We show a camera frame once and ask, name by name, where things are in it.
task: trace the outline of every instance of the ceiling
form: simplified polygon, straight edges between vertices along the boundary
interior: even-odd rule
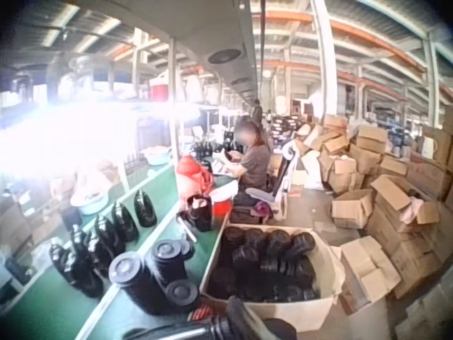
[[[273,74],[291,62],[299,83],[319,82],[319,46],[309,0],[267,0],[265,69]],[[34,1],[18,16],[12,44],[2,54],[2,74],[45,73],[59,51],[67,58],[96,56],[102,69],[115,60],[119,73],[132,71],[134,27],[148,33],[142,78],[168,63],[169,37],[178,41],[176,59],[184,74],[220,76],[227,91],[250,101],[259,96],[259,0],[74,0]],[[453,39],[442,19],[421,0],[326,0],[331,18],[338,80],[355,81],[362,66],[370,101],[401,101],[403,87],[413,110],[428,107],[423,39],[435,43],[441,104],[453,101]],[[212,64],[219,51],[238,50],[230,62]],[[311,76],[304,76],[310,71]]]

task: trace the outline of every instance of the workbench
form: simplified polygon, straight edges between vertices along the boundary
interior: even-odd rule
[[[136,251],[153,239],[179,239],[183,228],[175,221],[174,215],[178,211],[178,190],[174,168],[168,166],[159,171],[159,174],[149,180],[139,182],[140,176],[135,176],[130,183],[131,189],[126,192],[121,189],[110,191],[110,202],[122,197],[122,203],[131,212],[137,225],[137,216],[134,212],[134,195],[140,188],[151,198],[157,217],[158,226],[139,228],[140,237],[136,243],[128,244],[128,251]],[[216,186],[230,182],[230,178],[216,178]],[[110,211],[103,210],[110,218]],[[215,229],[211,232],[198,233],[198,242],[195,244],[195,255],[186,261],[189,279],[200,284],[207,262],[212,253],[223,217],[215,219]],[[159,229],[159,235],[150,237]],[[111,284],[104,280],[104,291],[107,292]],[[103,301],[90,299],[73,289],[61,277],[53,266],[49,267],[26,294],[14,305],[0,322],[2,328],[14,339],[121,339],[124,332],[131,328],[154,328],[159,325],[173,324],[187,319],[186,314],[165,316],[149,316],[136,307],[121,290],[116,294],[104,295]]]

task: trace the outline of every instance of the black round cap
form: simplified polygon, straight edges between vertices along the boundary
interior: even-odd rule
[[[181,244],[171,239],[163,239],[153,246],[152,254],[154,258],[161,260],[172,260],[181,253]]]
[[[108,269],[108,278],[122,287],[129,286],[143,271],[143,260],[135,251],[115,257]]]
[[[187,307],[199,297],[197,286],[189,280],[177,280],[170,283],[165,294],[171,304],[178,307]]]

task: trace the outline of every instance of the black bottle-shaped part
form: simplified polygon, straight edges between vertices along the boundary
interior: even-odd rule
[[[52,261],[55,269],[63,276],[63,278],[69,282],[68,278],[64,274],[64,265],[67,257],[67,250],[63,246],[57,243],[55,240],[50,240],[51,245],[49,249],[50,260]]]
[[[94,230],[115,256],[124,253],[126,244],[121,240],[112,222],[105,216],[98,215],[94,221]]]
[[[112,220],[123,242],[132,242],[139,238],[135,221],[123,204],[115,202],[112,208]]]
[[[93,267],[96,268],[104,278],[108,278],[108,267],[115,258],[112,249],[105,244],[99,235],[94,234],[88,243],[88,252],[90,253]]]
[[[85,233],[83,228],[79,225],[72,226],[71,242],[75,253],[80,259],[86,261],[87,265],[91,266],[91,258],[88,253],[88,241],[90,235]]]
[[[89,298],[100,298],[103,294],[102,280],[77,254],[69,252],[64,267],[69,283]]]
[[[156,212],[154,211],[151,198],[142,190],[138,190],[134,198],[135,213],[142,227],[153,227],[157,223]]]

